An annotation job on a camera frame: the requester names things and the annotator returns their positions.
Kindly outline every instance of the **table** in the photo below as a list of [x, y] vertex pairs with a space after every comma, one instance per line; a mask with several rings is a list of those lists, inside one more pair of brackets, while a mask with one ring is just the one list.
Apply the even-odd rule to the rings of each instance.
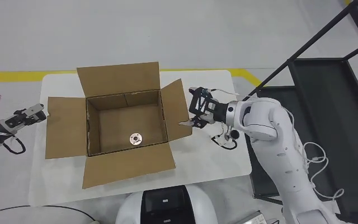
[[[184, 90], [189, 87], [220, 88], [234, 92], [228, 71], [180, 71], [161, 72], [161, 87], [181, 78]], [[44, 77], [40, 102], [45, 106], [49, 96], [84, 97], [77, 74], [50, 74]], [[220, 102], [236, 100], [235, 96], [215, 92]], [[187, 106], [191, 94], [185, 91]], [[165, 188], [204, 181], [243, 176], [251, 173], [251, 163], [244, 138], [237, 140], [238, 147], [228, 151], [210, 140], [210, 136], [222, 131], [220, 124], [193, 129], [193, 135], [170, 143], [176, 169], [121, 180], [114, 183], [82, 189], [86, 157], [70, 157], [45, 160], [46, 121], [37, 124], [34, 158], [31, 169], [29, 204], [42, 206], [132, 193], [141, 190]]]

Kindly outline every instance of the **floor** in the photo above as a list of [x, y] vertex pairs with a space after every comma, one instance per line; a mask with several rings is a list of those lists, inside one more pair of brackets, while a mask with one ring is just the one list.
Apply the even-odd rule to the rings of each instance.
[[[0, 2], [0, 71], [73, 70], [81, 66], [160, 61], [161, 68], [247, 68], [260, 80], [342, 10], [341, 0], [23, 0]], [[356, 49], [347, 18], [304, 57], [340, 57]], [[351, 61], [358, 72], [357, 59]], [[233, 77], [235, 90], [253, 85]], [[271, 85], [291, 84], [283, 71]], [[41, 82], [0, 83], [0, 118], [38, 102]], [[28, 151], [0, 151], [0, 209], [27, 204], [35, 127], [19, 132]], [[252, 198], [248, 176], [198, 184], [214, 203], [219, 223], [234, 224], [261, 210], [282, 220], [281, 206]], [[114, 223], [126, 195], [62, 204]], [[89, 223], [59, 208], [0, 213], [0, 223]]]

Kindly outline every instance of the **open cardboard box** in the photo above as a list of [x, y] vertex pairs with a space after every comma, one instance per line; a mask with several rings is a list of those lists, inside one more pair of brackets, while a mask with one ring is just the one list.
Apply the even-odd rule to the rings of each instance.
[[158, 62], [77, 73], [86, 98], [49, 97], [45, 158], [86, 155], [83, 189], [175, 168], [169, 141], [192, 134], [181, 80], [161, 89]]

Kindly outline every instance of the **black metal frame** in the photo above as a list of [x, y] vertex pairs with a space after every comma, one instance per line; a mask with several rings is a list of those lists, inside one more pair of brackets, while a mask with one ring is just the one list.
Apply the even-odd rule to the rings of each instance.
[[[343, 18], [345, 18], [347, 15], [351, 14], [352, 11], [358, 11], [358, 0], [352, 1], [346, 8], [344, 8], [336, 17], [334, 17], [326, 26], [324, 26], [319, 32], [317, 32], [307, 43], [305, 43], [297, 52], [295, 52], [289, 59], [287, 59], [279, 68], [277, 68], [274, 72], [272, 72], [264, 81], [261, 82], [260, 85], [258, 85], [254, 90], [252, 90], [248, 95], [252, 96], [254, 94], [259, 93], [259, 91], [266, 85], [270, 80], [272, 80], [277, 74], [279, 74], [283, 69], [286, 67], [289, 67], [292, 78], [295, 83], [297, 83], [297, 73], [295, 71], [294, 62], [299, 60], [306, 60], [306, 59], [298, 59], [298, 57], [304, 53], [310, 46], [312, 46], [317, 40], [319, 40], [324, 34], [326, 34], [328, 31], [330, 31], [331, 28], [333, 28], [336, 24], [338, 24]], [[341, 61], [347, 61], [350, 58], [356, 56], [358, 54], [358, 49], [355, 49], [348, 55], [346, 55], [343, 58], [310, 58], [309, 60], [341, 60]], [[304, 97], [300, 91], [298, 91], [298, 94], [300, 95], [300, 99], [304, 100]], [[246, 101], [249, 99], [249, 96], [245, 97], [243, 101]], [[270, 197], [274, 197], [277, 195], [268, 195], [268, 194], [261, 194], [259, 192], [255, 192], [255, 188], [253, 189], [254, 194], [253, 197], [256, 199], [264, 200], [267, 202], [275, 203], [282, 205], [282, 201], [277, 199], [272, 199]], [[358, 223], [358, 216], [346, 216], [343, 214], [336, 214], [337, 217], [346, 222], [352, 222], [352, 223]]]
[[[358, 0], [352, 1], [346, 8], [344, 8], [335, 18], [333, 18], [326, 26], [324, 26], [318, 33], [316, 33], [307, 43], [305, 43], [297, 52], [295, 52], [287, 61], [285, 61], [279, 68], [272, 72], [265, 80], [263, 80], [260, 85], [258, 85], [254, 90], [252, 90], [248, 95], [252, 96], [257, 93], [264, 85], [266, 85], [271, 79], [273, 79], [277, 74], [279, 74], [283, 69], [285, 69], [291, 62], [298, 58], [303, 52], [305, 52], [310, 46], [312, 46], [317, 40], [323, 37], [331, 28], [337, 25], [344, 17], [346, 17], [351, 10], [358, 7]], [[358, 49], [354, 50], [350, 54], [346, 55], [345, 59], [350, 59], [353, 56], [358, 54]], [[249, 96], [246, 96], [243, 101], [249, 99]]]

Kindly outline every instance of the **box flap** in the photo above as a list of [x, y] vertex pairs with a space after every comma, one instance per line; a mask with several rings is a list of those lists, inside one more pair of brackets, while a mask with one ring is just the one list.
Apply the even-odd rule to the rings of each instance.
[[86, 97], [159, 90], [159, 63], [77, 68]]
[[136, 148], [86, 159], [82, 188], [175, 169], [169, 143]]
[[190, 136], [192, 127], [179, 125], [189, 120], [189, 112], [181, 79], [161, 89], [164, 117], [169, 141]]
[[86, 155], [86, 99], [49, 97], [45, 158]]

